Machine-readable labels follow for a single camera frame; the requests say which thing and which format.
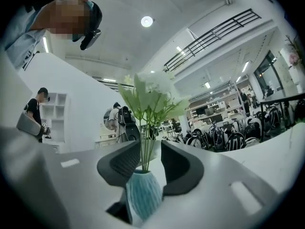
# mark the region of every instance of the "black railing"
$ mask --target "black railing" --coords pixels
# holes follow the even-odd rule
[[[197,38],[195,41],[177,53],[174,57],[172,57],[164,65],[164,70],[167,72],[177,69],[180,65],[182,65],[190,58],[195,57],[197,53],[201,52],[206,47],[257,19],[261,19],[261,17],[254,13],[252,9],[248,9],[222,22],[213,29],[209,30],[207,33],[203,34],[201,37]]]
[[[118,83],[115,82],[107,82],[107,81],[101,81],[101,80],[97,80],[98,82],[103,83],[105,86],[108,86],[109,88],[115,90],[116,92],[119,92],[119,87],[118,87]],[[134,86],[131,85],[126,85],[126,84],[121,84],[123,88],[125,89],[133,89]]]

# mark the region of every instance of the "round ceiling light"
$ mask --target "round ceiling light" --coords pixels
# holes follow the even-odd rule
[[[153,23],[153,19],[149,16],[145,16],[141,19],[141,24],[144,27],[150,27]]]

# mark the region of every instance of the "ceiling beam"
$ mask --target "ceiling beam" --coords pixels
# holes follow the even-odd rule
[[[131,70],[131,67],[116,65],[116,64],[105,62],[105,61],[98,60],[98,59],[91,59],[91,58],[84,58],[84,57],[77,57],[77,56],[68,56],[68,55],[66,55],[65,58],[66,59],[74,59],[74,60],[82,60],[82,61],[91,61],[91,62],[102,63],[102,64],[106,64],[106,65],[109,65],[109,66],[121,68],[121,69]]]

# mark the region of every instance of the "white sticker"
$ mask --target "white sticker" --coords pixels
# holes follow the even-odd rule
[[[80,161],[78,159],[71,159],[71,160],[68,160],[68,161],[65,161],[65,162],[61,162],[61,166],[63,168],[66,168],[66,167],[70,167],[70,166],[73,166],[73,165],[76,165],[76,164],[79,164]]]

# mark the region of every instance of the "white cabinet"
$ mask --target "white cabinet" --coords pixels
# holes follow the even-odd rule
[[[56,153],[68,153],[69,149],[69,130],[68,106],[69,96],[64,93],[49,93],[50,101],[41,104],[41,122],[51,130],[51,139],[43,136],[43,143],[50,144],[54,147]]]

